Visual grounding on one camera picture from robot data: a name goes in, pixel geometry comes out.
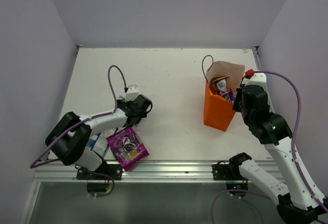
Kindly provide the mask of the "magenta purple snack bag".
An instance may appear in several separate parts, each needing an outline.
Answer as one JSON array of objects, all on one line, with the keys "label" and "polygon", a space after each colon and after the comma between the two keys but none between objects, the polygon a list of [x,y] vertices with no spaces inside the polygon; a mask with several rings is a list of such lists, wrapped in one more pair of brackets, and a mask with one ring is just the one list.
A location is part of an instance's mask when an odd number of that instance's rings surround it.
[{"label": "magenta purple snack bag", "polygon": [[149,152],[132,127],[126,127],[107,137],[109,147],[125,171],[131,170]]}]

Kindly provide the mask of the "red brown snack bag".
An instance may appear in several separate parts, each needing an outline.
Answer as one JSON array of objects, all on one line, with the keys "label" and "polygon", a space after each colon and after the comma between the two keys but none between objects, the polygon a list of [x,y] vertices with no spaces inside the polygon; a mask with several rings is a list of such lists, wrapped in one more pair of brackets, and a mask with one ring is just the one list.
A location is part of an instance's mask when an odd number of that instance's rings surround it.
[{"label": "red brown snack bag", "polygon": [[229,76],[214,77],[211,79],[209,88],[213,94],[222,95],[227,93],[227,79]]}]

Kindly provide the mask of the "orange paper bag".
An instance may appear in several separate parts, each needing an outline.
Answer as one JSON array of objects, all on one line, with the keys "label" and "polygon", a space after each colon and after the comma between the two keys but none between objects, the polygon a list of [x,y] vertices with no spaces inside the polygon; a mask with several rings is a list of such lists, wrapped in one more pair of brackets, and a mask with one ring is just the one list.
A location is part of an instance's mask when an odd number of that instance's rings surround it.
[{"label": "orange paper bag", "polygon": [[214,77],[229,76],[227,79],[228,91],[231,88],[236,95],[236,89],[240,86],[244,76],[245,66],[224,61],[214,61],[211,55],[206,55],[204,58],[208,57],[212,61],[208,69],[205,69],[204,60],[202,61],[202,73],[206,81],[203,123],[208,127],[226,131],[235,115],[233,104],[219,95],[213,94],[209,84]]}]

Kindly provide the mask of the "purple Fox's candy bag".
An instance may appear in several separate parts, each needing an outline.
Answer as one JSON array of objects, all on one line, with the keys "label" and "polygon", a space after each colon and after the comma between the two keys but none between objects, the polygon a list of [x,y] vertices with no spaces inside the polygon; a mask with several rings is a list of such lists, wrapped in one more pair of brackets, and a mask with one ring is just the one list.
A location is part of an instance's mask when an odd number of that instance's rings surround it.
[{"label": "purple Fox's candy bag", "polygon": [[232,104],[235,102],[236,99],[236,95],[231,88],[229,89],[229,91],[219,90],[218,95]]}]

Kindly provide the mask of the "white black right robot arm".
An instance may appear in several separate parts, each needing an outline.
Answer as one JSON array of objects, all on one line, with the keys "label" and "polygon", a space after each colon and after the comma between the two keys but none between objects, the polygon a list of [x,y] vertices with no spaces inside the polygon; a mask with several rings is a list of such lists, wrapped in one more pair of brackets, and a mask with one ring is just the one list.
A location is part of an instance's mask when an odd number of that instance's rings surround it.
[{"label": "white black right robot arm", "polygon": [[297,171],[303,163],[292,149],[292,132],[286,120],[270,111],[263,87],[246,85],[237,89],[233,109],[240,112],[249,131],[264,145],[275,161],[283,181],[262,169],[246,153],[229,160],[228,173],[234,179],[246,178],[275,204],[285,223],[312,223],[324,213],[327,197],[320,190],[310,191]]}]

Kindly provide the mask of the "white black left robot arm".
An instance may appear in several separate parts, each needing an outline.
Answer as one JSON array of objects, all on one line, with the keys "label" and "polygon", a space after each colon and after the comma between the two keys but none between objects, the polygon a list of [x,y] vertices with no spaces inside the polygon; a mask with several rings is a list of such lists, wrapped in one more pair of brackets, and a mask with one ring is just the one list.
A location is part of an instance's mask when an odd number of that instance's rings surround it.
[{"label": "white black left robot arm", "polygon": [[107,163],[98,153],[87,148],[89,138],[114,128],[132,127],[147,117],[153,108],[150,99],[138,95],[134,100],[117,100],[113,109],[89,116],[66,113],[50,132],[45,144],[65,165],[88,170],[95,179],[106,175]]}]

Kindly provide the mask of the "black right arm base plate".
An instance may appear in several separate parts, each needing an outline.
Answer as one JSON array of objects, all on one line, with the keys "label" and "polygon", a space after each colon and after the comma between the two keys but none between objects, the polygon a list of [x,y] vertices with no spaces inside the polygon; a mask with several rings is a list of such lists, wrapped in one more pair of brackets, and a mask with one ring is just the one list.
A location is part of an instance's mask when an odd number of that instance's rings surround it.
[{"label": "black right arm base plate", "polygon": [[244,180],[244,177],[240,175],[239,168],[236,165],[224,161],[212,164],[212,175],[214,180]]}]

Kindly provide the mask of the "blue white snack bag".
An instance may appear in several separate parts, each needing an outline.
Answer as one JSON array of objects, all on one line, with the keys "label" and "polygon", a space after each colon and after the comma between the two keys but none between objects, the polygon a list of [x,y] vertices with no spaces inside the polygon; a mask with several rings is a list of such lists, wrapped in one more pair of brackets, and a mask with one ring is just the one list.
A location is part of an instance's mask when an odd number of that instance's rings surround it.
[{"label": "blue white snack bag", "polygon": [[114,130],[110,129],[91,136],[88,139],[87,148],[103,157],[109,146],[107,138],[111,136],[113,132]]}]

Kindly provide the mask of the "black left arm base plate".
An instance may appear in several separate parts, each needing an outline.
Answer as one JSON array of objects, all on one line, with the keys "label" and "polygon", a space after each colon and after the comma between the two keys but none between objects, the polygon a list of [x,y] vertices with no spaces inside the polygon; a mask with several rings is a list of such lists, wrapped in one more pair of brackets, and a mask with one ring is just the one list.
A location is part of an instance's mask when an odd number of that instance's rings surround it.
[{"label": "black left arm base plate", "polygon": [[103,164],[95,172],[89,172],[86,168],[77,170],[78,180],[106,180],[110,176],[113,180],[121,180],[123,168],[120,164]]}]

